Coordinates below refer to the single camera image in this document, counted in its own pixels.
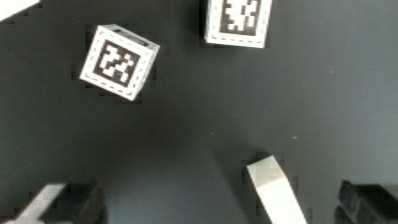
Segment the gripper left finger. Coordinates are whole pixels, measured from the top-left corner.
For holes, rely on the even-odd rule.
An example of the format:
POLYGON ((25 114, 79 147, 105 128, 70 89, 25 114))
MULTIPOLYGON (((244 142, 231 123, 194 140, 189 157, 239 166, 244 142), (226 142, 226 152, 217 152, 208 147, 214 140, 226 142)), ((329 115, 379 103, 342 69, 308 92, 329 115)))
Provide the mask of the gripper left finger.
POLYGON ((98 182, 47 184, 11 224, 107 224, 98 182))

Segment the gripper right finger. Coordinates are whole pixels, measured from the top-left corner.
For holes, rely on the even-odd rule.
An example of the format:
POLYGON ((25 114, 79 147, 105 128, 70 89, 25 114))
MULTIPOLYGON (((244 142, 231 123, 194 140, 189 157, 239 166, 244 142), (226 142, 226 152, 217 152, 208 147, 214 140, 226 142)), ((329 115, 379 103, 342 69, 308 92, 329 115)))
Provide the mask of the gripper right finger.
POLYGON ((398 199, 381 184, 342 181, 334 224, 398 224, 398 199))

